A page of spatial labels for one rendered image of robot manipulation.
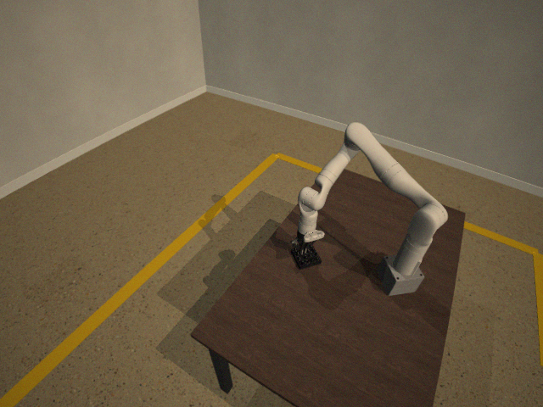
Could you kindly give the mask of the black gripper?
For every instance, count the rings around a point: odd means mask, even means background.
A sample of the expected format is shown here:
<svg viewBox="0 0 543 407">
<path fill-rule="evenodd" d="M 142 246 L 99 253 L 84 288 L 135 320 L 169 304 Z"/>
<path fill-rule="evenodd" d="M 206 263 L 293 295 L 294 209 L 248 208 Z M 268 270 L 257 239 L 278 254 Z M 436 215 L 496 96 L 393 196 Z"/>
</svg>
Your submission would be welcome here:
<svg viewBox="0 0 543 407">
<path fill-rule="evenodd" d="M 303 237 L 304 237 L 304 235 L 301 234 L 299 231 L 297 231 L 297 237 L 296 237 L 296 239 L 295 239 L 294 241 L 293 241 L 293 240 L 291 241 L 291 243 L 293 244 L 293 246 L 294 246 L 297 250 L 299 250 L 299 253 L 300 253 L 300 254 L 303 254 L 303 251 L 304 251 L 304 254 L 306 254 L 308 247 L 309 247 L 309 246 L 311 247 L 311 246 L 315 243 L 315 241 L 312 241 L 312 243 L 310 243 L 310 242 L 305 243 L 304 240 L 302 239 Z M 299 243 L 299 245 L 297 244 L 297 242 Z M 297 246 L 296 246 L 296 244 L 297 244 Z"/>
</svg>

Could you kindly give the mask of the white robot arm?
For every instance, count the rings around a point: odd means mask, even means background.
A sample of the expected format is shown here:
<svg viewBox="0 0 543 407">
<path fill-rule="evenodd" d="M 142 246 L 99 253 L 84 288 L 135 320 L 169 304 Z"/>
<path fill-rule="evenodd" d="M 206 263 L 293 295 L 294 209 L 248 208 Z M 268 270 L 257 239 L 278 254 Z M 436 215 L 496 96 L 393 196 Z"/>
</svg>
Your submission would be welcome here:
<svg viewBox="0 0 543 407">
<path fill-rule="evenodd" d="M 316 230 L 317 211 L 324 206 L 330 188 L 346 165 L 360 151 L 367 156 L 375 174 L 388 189 L 410 199 L 419 208 L 393 262 L 397 272 L 413 276 L 433 241 L 433 235 L 446 223 L 448 214 L 443 205 L 426 192 L 361 123 L 347 126 L 341 149 L 316 177 L 315 183 L 321 191 L 310 187 L 300 190 L 298 231 L 304 235 L 306 243 L 324 237 L 323 231 Z"/>
</svg>

